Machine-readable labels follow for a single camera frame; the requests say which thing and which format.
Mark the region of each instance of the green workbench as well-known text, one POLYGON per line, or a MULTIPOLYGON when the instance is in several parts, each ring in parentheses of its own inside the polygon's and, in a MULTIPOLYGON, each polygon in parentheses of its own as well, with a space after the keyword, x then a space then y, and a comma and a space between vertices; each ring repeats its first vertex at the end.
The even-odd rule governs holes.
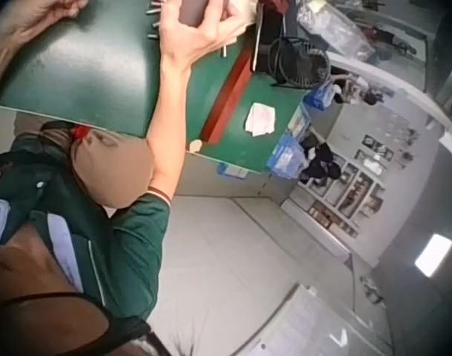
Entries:
MULTIPOLYGON (((0 105, 144 136, 159 87, 159 44, 148 40, 157 16, 148 1, 92 0, 75 22, 65 21, 27 46, 13 61, 0 90, 0 105)), ((242 46, 227 58, 212 53, 193 69, 188 87, 187 139, 198 139, 207 115, 242 46)), ((218 145, 201 154, 252 171, 263 171, 303 96, 273 88, 254 75, 218 145), (252 137, 245 131, 250 106, 276 109, 276 130, 252 137)))

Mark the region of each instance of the red wooden strip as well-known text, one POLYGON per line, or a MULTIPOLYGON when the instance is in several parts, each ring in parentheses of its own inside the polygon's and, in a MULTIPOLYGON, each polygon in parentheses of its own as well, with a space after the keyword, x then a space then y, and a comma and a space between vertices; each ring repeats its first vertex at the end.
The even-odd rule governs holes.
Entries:
POLYGON ((252 76, 250 71, 252 55, 253 47, 247 44, 239 54, 211 108, 202 130, 203 142, 219 143, 252 76))

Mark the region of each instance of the green t-shirt sleeve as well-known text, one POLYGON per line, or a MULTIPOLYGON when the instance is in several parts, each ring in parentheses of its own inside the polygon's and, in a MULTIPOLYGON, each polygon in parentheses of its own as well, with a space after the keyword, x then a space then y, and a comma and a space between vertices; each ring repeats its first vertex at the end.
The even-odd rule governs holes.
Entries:
POLYGON ((116 241, 110 279, 114 303, 124 316, 147 318, 156 305, 169 215, 170 206, 164 200, 145 194, 111 218, 116 241))

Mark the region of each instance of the blue plastic bag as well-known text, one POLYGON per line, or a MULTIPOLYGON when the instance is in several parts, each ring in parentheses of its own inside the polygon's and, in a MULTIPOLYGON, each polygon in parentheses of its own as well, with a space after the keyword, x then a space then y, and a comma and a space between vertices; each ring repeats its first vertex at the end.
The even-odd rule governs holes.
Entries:
POLYGON ((305 168, 303 148, 292 136, 284 135, 267 161, 275 175, 286 179, 297 179, 305 168))
POLYGON ((331 101, 335 96, 332 81, 324 83, 322 86, 304 96, 303 102, 312 108, 325 111, 331 105, 331 101))

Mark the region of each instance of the ceiling light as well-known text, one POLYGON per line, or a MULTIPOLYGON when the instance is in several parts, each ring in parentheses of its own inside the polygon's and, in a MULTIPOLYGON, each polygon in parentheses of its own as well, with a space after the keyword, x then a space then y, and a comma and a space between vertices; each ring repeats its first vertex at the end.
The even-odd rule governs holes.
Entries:
POLYGON ((415 265, 427 277, 431 277, 450 251, 452 242, 441 235, 434 234, 424 251, 417 258, 415 265))

